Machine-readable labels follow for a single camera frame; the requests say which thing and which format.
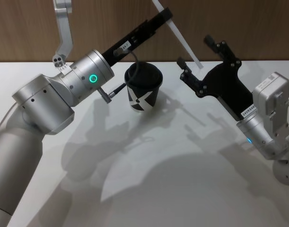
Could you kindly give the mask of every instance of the brown wall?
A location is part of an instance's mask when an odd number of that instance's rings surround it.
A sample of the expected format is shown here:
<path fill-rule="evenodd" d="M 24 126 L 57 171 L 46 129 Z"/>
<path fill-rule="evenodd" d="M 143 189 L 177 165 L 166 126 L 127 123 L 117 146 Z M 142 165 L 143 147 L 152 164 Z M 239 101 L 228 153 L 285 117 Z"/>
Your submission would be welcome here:
<path fill-rule="evenodd" d="M 214 60 L 206 34 L 242 60 L 289 60 L 289 0 L 161 0 L 200 60 Z M 151 0 L 72 0 L 69 60 L 105 51 L 157 10 Z M 50 61 L 58 46 L 52 0 L 0 0 L 0 61 Z M 189 59 L 167 26 L 136 51 L 143 61 Z"/>

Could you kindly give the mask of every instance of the blue led light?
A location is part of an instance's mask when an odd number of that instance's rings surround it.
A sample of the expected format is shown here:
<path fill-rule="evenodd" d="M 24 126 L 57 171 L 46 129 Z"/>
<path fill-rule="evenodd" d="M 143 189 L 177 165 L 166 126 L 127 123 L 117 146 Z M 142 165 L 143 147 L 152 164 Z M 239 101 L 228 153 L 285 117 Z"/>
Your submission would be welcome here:
<path fill-rule="evenodd" d="M 251 143 L 251 144 L 253 143 L 249 138 L 247 138 L 247 141 L 248 141 L 249 143 Z"/>
<path fill-rule="evenodd" d="M 95 74 L 92 74 L 92 75 L 89 76 L 89 81 L 91 83 L 96 83 L 97 80 L 98 80 L 98 76 L 96 76 Z"/>

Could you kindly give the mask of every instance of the black paper cup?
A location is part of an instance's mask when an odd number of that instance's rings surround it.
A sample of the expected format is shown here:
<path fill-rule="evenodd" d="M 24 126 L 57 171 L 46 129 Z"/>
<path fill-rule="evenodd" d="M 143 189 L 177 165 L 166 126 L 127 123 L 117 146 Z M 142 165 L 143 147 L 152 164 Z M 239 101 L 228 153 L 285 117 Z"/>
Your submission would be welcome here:
<path fill-rule="evenodd" d="M 141 61 L 138 73 L 133 77 L 136 66 L 136 63 L 130 66 L 125 72 L 124 80 L 132 109 L 142 113 L 150 111 L 155 105 L 163 76 L 156 66 Z"/>

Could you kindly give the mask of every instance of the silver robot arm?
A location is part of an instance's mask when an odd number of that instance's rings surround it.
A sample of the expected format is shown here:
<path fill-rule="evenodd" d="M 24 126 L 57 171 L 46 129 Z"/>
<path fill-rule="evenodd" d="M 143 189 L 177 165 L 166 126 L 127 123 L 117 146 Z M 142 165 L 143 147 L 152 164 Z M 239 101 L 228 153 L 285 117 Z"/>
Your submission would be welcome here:
<path fill-rule="evenodd" d="M 271 74 L 251 93 L 239 80 L 237 72 L 242 62 L 227 43 L 218 44 L 208 35 L 205 43 L 217 53 L 223 63 L 214 67 L 203 80 L 197 79 L 185 61 L 178 59 L 183 69 L 180 79 L 199 98 L 214 96 L 238 122 L 237 127 L 268 160 L 274 160 L 273 173 L 289 185 L 289 80 L 279 73 Z"/>
<path fill-rule="evenodd" d="M 42 156 L 45 135 L 55 135 L 74 120 L 72 107 L 98 91 L 109 103 L 111 98 L 101 88 L 114 72 L 111 66 L 136 49 L 165 24 L 172 13 L 168 8 L 145 21 L 102 55 L 90 51 L 72 65 L 65 63 L 72 42 L 67 14 L 70 0 L 55 0 L 61 45 L 53 57 L 60 73 L 55 77 L 39 75 L 18 90 L 16 103 L 0 124 L 0 227 L 6 227 L 15 212 Z"/>

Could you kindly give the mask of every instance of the white table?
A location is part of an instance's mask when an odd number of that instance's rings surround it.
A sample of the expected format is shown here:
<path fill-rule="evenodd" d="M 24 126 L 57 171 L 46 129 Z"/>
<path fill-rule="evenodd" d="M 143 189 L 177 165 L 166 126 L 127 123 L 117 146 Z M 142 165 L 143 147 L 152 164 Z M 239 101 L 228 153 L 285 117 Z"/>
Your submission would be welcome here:
<path fill-rule="evenodd" d="M 154 63 L 164 82 L 150 114 L 126 90 L 107 105 L 95 92 L 75 121 L 44 139 L 44 154 L 10 227 L 289 227 L 289 187 L 246 142 L 213 97 L 199 99 L 174 62 Z M 217 62 L 206 62 L 202 78 Z M 110 91 L 130 63 L 113 67 Z M 250 89 L 289 61 L 243 62 Z M 0 63 L 0 121 L 11 95 L 52 63 Z"/>

